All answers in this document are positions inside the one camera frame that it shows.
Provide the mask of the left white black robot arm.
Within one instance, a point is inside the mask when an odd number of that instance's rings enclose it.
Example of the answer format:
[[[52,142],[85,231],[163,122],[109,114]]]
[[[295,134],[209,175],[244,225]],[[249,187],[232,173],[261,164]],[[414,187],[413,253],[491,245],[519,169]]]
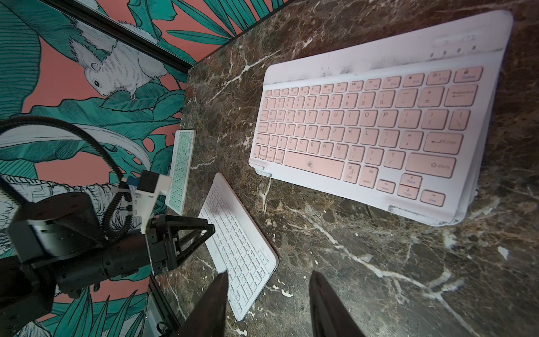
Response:
[[[49,314],[56,292],[77,299],[86,287],[132,275],[146,265],[155,275],[173,270],[215,233],[207,220],[168,215],[146,220],[133,232],[131,191],[122,170],[97,140],[50,117],[7,119],[1,132],[23,126],[49,126],[77,136],[114,171],[119,186],[103,216],[98,216],[84,192],[31,202],[1,181],[1,191],[18,205],[7,230],[16,254],[1,264],[1,328],[6,333],[14,334]]]

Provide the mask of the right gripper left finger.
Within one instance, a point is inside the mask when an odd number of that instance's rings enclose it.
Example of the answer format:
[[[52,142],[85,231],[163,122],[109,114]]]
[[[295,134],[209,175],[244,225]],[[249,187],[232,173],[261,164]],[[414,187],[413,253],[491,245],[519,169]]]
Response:
[[[223,337],[227,319],[228,287],[228,273],[222,272],[218,274],[185,321],[185,324],[173,330],[170,336]]]

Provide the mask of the pink keyboard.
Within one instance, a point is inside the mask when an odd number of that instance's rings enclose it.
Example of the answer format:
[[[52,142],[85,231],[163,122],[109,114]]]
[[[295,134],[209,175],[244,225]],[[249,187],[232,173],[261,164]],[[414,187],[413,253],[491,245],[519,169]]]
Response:
[[[429,226],[460,223],[512,26],[491,11],[270,66],[249,165]]]

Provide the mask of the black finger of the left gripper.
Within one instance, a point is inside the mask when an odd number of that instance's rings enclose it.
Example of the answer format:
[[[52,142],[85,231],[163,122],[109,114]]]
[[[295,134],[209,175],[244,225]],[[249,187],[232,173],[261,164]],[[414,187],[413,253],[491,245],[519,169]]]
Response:
[[[215,233],[215,226],[202,218],[153,218],[153,269],[175,270]]]

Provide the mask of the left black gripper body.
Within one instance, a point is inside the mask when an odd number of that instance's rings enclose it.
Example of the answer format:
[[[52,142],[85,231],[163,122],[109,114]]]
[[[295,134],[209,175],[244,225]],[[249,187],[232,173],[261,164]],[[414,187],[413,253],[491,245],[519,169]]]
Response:
[[[158,234],[128,234],[123,239],[76,258],[54,264],[54,275],[62,293],[77,295],[82,289],[107,279],[126,276],[147,265],[153,273],[177,267],[177,247],[168,237]]]

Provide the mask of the white keyboard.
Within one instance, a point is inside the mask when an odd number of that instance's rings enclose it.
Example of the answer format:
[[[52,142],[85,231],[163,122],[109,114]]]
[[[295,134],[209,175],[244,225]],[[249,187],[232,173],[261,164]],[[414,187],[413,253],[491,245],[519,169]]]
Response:
[[[242,321],[276,271],[278,255],[223,174],[215,175],[199,217],[215,227],[206,247],[217,272],[228,274],[227,297]]]

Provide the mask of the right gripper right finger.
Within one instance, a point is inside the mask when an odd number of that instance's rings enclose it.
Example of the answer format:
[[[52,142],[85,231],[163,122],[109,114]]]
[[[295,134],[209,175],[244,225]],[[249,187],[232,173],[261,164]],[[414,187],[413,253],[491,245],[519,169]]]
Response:
[[[365,337],[321,272],[312,272],[309,294],[313,336]]]

